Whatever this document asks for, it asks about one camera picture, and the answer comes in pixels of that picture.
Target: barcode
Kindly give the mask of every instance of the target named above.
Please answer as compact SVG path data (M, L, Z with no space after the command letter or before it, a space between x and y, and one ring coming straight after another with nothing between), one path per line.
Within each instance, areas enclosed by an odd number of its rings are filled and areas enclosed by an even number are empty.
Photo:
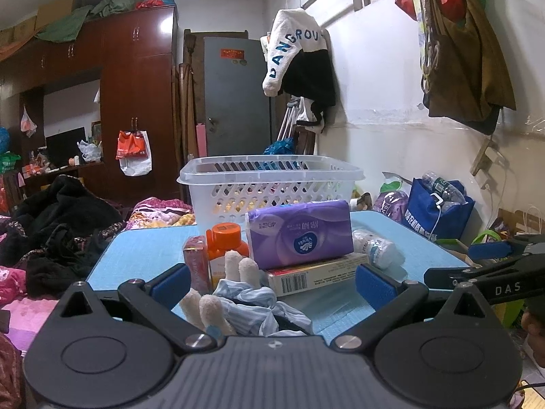
M307 288L306 272L282 277L282 293L302 291Z

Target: bottle cap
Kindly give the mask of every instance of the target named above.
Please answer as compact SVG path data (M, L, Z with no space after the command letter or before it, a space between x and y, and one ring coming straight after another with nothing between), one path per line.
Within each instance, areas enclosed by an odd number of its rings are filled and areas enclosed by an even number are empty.
M242 235L236 223L220 223L212 228L212 240L216 248L231 250L240 246Z

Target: brown coat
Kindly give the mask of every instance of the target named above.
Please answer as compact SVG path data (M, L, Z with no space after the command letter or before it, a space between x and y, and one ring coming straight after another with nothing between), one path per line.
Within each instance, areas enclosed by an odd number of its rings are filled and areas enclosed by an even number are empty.
M484 121L497 106L515 110L513 87L498 39L479 0L466 0L465 26L431 0L432 42L439 43L426 105L430 117Z

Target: brown cabinet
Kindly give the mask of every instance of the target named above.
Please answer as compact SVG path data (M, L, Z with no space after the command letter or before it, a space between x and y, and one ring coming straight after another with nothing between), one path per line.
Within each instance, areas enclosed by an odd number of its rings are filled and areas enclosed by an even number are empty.
M72 81L77 74L100 68L105 164L90 172L85 184L97 195L125 206L149 196L179 197L176 183L180 169L176 159L179 131L173 126L178 124L174 121L173 106L176 31L174 6L89 21L73 42L32 40L20 52L0 62L0 81L2 78L8 81L14 95L28 91L31 96L36 92L29 89L60 80ZM28 96L21 96L21 102L32 99ZM125 176L115 159L119 131L131 128L132 117L138 117L139 129L147 131L152 150L152 171L141 177ZM20 145L17 147L12 150L22 150Z

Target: gray door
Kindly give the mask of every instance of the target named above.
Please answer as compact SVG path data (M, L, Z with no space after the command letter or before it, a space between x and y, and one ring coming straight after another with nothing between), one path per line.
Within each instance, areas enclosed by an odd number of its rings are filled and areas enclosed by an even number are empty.
M204 108L209 156L262 154L271 144L267 66L257 40L204 38Z

